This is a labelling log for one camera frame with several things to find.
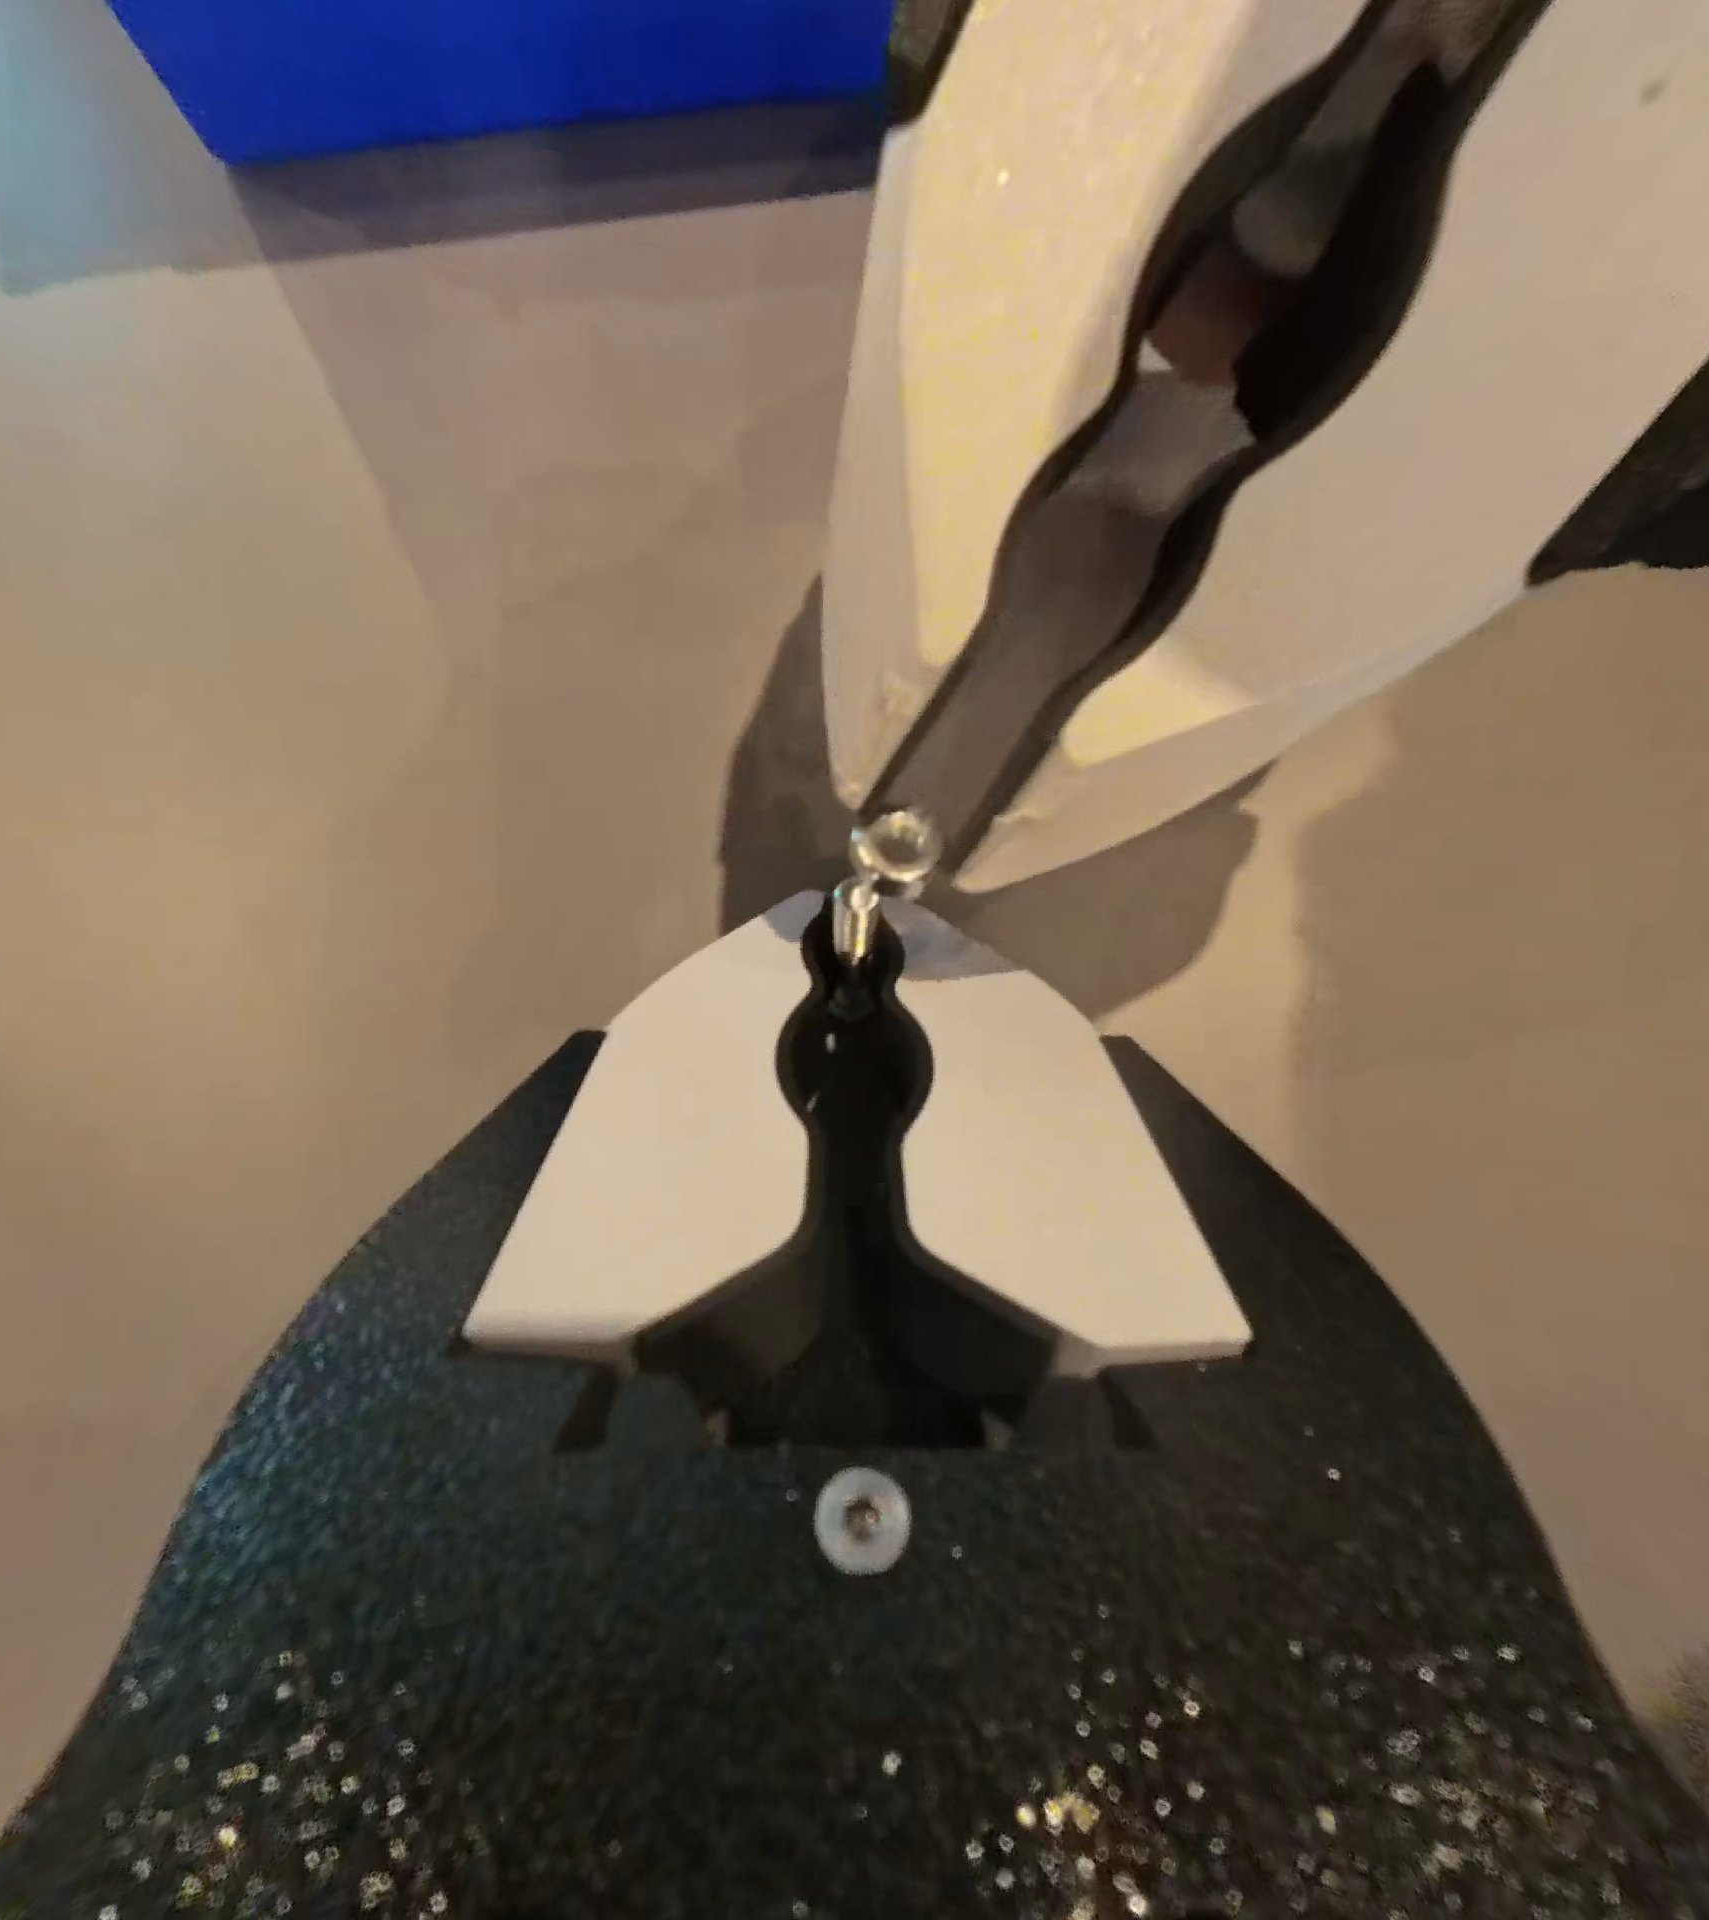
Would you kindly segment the silver metal bolt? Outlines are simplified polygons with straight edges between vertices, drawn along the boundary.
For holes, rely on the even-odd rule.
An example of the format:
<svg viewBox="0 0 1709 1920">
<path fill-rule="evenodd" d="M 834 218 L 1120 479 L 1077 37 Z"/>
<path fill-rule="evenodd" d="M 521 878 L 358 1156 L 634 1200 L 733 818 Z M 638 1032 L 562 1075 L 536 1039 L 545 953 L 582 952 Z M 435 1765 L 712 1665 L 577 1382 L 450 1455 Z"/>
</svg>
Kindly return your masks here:
<svg viewBox="0 0 1709 1920">
<path fill-rule="evenodd" d="M 850 831 L 850 867 L 874 897 L 920 897 L 941 866 L 941 834 L 920 807 L 891 807 Z"/>
</svg>

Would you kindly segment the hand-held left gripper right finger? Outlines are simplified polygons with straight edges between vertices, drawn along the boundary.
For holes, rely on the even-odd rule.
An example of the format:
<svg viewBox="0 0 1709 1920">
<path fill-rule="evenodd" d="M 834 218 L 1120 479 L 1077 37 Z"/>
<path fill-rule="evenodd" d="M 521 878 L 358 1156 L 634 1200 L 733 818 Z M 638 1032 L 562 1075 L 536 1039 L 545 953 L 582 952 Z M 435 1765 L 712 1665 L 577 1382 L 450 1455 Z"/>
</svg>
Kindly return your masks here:
<svg viewBox="0 0 1709 1920">
<path fill-rule="evenodd" d="M 1096 1027 L 941 921 L 874 932 L 904 1020 L 854 1299 L 914 1428 L 1120 1428 L 1137 1368 L 1254 1326 Z"/>
</svg>

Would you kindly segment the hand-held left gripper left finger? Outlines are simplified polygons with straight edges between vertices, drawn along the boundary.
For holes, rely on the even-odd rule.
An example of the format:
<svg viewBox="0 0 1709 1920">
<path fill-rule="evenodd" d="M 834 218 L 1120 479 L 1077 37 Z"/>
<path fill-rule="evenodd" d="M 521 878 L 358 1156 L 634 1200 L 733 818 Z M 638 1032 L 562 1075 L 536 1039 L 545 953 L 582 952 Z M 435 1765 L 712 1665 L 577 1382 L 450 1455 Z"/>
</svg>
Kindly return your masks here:
<svg viewBox="0 0 1709 1920">
<path fill-rule="evenodd" d="M 604 1029 L 466 1311 L 481 1356 L 664 1378 L 737 1428 L 839 1428 L 857 1135 L 791 1045 L 824 894 L 700 946 Z"/>
</svg>

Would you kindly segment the blue plastic bin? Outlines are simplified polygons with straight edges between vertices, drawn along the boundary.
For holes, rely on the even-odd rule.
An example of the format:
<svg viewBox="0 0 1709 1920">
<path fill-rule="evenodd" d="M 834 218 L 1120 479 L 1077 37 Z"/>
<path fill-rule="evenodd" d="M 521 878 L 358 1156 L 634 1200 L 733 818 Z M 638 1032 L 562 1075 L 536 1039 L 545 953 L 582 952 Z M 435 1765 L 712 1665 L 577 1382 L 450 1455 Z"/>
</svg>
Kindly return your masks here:
<svg viewBox="0 0 1709 1920">
<path fill-rule="evenodd" d="M 892 5 L 107 5 L 223 166 L 874 95 Z"/>
</svg>

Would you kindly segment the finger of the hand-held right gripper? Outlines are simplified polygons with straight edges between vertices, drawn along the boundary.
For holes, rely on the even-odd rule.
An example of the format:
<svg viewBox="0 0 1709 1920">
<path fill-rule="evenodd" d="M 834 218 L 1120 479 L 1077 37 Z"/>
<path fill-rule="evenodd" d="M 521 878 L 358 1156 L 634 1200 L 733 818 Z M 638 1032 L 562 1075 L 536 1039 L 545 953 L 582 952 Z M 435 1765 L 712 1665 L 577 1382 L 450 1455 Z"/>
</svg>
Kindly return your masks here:
<svg viewBox="0 0 1709 1920">
<path fill-rule="evenodd" d="M 1160 284 L 1281 157 L 1375 5 L 892 5 L 824 560 L 842 803 L 1165 822 L 1263 750 L 1074 763 L 1226 400 L 1140 354 Z"/>
<path fill-rule="evenodd" d="M 1120 844 L 1528 591 L 1709 363 L 1709 5 L 1543 5 L 1248 354 L 1120 666 L 1048 716 L 958 886 Z"/>
</svg>

